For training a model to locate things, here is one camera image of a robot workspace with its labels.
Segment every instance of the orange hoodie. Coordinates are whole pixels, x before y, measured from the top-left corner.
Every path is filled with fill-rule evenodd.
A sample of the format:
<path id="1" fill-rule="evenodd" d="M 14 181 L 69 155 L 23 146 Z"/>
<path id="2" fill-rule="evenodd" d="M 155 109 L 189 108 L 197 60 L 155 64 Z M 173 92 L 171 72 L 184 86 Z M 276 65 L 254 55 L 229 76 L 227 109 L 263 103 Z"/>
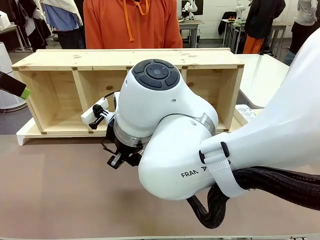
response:
<path id="1" fill-rule="evenodd" d="M 177 0 L 85 0 L 87 49 L 182 48 Z"/>

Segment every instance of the orange pants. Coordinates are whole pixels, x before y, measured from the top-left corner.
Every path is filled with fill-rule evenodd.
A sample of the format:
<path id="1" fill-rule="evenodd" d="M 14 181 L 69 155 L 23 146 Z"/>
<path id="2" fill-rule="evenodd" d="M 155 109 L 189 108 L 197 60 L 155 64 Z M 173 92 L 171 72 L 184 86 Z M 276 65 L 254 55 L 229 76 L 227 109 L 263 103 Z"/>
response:
<path id="1" fill-rule="evenodd" d="M 246 37 L 243 54 L 258 54 L 264 42 L 263 38 Z"/>

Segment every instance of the wooden shelf unit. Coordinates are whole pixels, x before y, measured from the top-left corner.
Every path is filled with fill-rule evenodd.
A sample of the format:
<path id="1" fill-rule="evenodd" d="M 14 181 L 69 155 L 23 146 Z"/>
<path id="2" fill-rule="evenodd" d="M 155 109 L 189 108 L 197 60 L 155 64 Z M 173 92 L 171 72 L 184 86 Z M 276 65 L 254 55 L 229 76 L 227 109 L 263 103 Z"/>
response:
<path id="1" fill-rule="evenodd" d="M 215 107 L 217 132 L 229 130 L 244 65 L 225 48 L 40 50 L 12 68 L 31 90 L 27 104 L 44 138 L 100 137 L 106 126 L 92 131 L 82 123 L 81 114 L 106 94 L 120 90 L 127 72 L 146 59 L 174 64 L 192 91 Z M 112 96 L 108 102 L 114 111 Z"/>

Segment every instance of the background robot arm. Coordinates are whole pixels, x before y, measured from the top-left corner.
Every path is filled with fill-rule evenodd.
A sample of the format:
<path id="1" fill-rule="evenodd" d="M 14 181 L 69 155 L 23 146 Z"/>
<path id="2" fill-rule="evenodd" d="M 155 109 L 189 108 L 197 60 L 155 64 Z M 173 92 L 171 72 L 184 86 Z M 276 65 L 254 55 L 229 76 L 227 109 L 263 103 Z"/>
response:
<path id="1" fill-rule="evenodd" d="M 242 0 L 236 0 L 236 4 L 237 6 L 235 7 L 235 11 L 236 11 L 236 20 L 237 21 L 241 21 L 242 18 L 242 12 L 244 10 L 246 10 L 246 7 L 244 6 Z"/>
<path id="2" fill-rule="evenodd" d="M 319 38 L 320 29 L 302 46 L 261 114 L 218 135 L 216 111 L 187 87 L 173 65 L 158 59 L 138 63 L 108 121 L 106 137 L 117 147 L 108 164 L 138 166 L 147 191 L 162 199 L 187 199 L 207 228 L 218 227 L 226 201 L 248 189 L 320 210 L 320 177 L 286 170 L 319 160 Z M 195 194 L 209 187 L 207 211 Z"/>
<path id="3" fill-rule="evenodd" d="M 196 11 L 198 11 L 196 0 L 187 0 L 186 4 L 182 9 L 182 16 L 184 18 L 187 17 L 189 20 L 195 19 L 195 16 L 193 13 L 195 13 Z"/>

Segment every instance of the circular button panel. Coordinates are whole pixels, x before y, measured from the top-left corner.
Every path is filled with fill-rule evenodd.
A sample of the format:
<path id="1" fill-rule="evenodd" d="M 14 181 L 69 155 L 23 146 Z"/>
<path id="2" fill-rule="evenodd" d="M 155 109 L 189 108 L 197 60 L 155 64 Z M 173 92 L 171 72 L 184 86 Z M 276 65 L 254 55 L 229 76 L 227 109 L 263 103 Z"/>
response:
<path id="1" fill-rule="evenodd" d="M 153 79 L 165 79 L 168 77 L 168 68 L 160 63 L 150 64 L 146 67 L 146 73 Z"/>
<path id="2" fill-rule="evenodd" d="M 132 69 L 132 74 L 142 86 L 156 91 L 174 88 L 180 73 L 171 63 L 160 59 L 148 59 L 139 62 Z"/>

